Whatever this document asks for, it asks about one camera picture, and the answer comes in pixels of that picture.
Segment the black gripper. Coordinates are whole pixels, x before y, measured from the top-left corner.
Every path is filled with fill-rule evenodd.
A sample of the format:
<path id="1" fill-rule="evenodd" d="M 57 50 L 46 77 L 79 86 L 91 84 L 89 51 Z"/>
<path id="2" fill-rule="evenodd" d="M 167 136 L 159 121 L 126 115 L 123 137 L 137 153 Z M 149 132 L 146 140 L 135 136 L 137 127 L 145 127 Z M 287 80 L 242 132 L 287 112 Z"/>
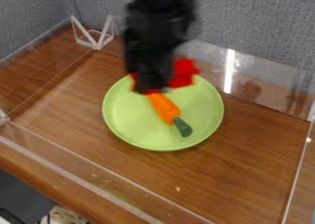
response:
<path id="1" fill-rule="evenodd" d="M 189 31 L 195 21 L 194 6 L 175 6 L 161 11 L 127 6 L 125 56 L 127 72 L 138 73 L 139 93 L 169 87 L 174 51 L 190 40 Z"/>

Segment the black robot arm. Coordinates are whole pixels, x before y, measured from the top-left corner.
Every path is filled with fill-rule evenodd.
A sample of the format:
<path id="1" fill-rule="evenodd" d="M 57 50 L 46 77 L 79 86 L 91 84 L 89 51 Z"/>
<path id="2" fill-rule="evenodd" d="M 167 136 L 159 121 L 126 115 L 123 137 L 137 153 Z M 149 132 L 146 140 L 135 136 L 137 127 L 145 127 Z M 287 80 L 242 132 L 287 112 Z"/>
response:
<path id="1" fill-rule="evenodd" d="M 175 51 L 197 32 L 198 0 L 133 0 L 123 32 L 127 73 L 134 90 L 151 94 L 170 87 Z"/>

